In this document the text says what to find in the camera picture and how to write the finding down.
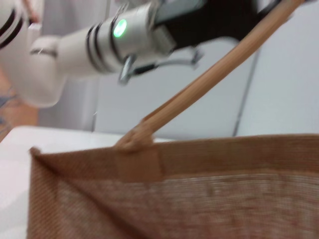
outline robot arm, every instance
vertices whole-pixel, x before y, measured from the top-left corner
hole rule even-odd
[[[255,0],[150,2],[30,46],[21,12],[13,1],[0,0],[0,65],[24,101],[49,107],[58,102],[67,76],[121,72],[125,84],[177,49],[222,36],[241,40],[266,14],[257,12]]]

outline brown fabric bag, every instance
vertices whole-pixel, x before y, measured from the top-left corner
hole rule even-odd
[[[59,154],[32,149],[28,239],[318,239],[318,135],[152,140],[301,3],[283,0],[114,147]]]

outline wooden handle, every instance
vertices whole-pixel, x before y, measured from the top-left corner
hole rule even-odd
[[[233,50],[181,92],[146,116],[117,144],[122,148],[145,145],[154,132],[182,113],[241,65],[283,24],[304,0],[282,0]]]

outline white table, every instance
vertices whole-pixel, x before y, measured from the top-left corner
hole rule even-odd
[[[112,146],[120,138],[117,134],[30,126],[13,129],[0,143],[0,239],[26,238],[31,147],[45,153],[76,151]]]

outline fabric texture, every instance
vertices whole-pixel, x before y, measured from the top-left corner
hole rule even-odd
[[[32,149],[28,239],[317,239],[318,145],[319,135],[158,143],[162,180],[151,183],[122,182],[113,147]]]

